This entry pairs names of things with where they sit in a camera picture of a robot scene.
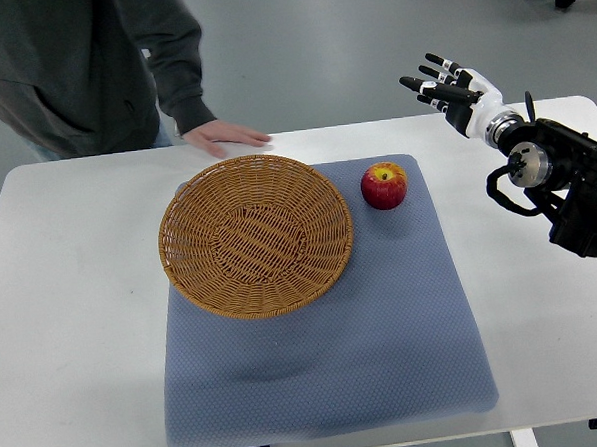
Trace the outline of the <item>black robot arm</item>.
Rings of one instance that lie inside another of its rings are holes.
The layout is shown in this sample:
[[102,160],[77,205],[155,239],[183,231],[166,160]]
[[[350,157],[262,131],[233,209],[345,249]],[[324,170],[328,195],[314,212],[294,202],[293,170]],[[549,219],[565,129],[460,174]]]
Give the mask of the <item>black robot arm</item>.
[[520,216],[545,216],[551,243],[597,258],[597,141],[537,118],[529,93],[525,103],[528,119],[509,112],[487,128],[487,142],[507,163],[487,177],[486,192]]

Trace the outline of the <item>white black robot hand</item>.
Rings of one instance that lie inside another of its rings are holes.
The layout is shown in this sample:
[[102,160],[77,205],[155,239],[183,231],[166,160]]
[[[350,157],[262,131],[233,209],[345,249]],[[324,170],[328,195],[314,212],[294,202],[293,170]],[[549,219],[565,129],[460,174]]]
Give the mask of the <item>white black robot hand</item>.
[[425,79],[401,77],[399,83],[414,91],[420,103],[441,112],[465,138],[497,148],[503,133],[525,123],[503,103],[500,90],[476,70],[433,53],[427,53],[425,60],[432,64],[418,67]]

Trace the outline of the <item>person's bare hand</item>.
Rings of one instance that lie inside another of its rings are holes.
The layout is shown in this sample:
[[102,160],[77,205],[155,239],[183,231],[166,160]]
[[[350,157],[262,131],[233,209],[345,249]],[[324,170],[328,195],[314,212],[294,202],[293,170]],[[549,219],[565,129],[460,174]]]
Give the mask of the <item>person's bare hand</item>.
[[244,144],[250,147],[263,147],[272,137],[264,132],[256,131],[243,125],[232,124],[223,120],[206,122],[181,135],[181,139],[194,148],[221,159],[227,151],[219,144],[228,142]]

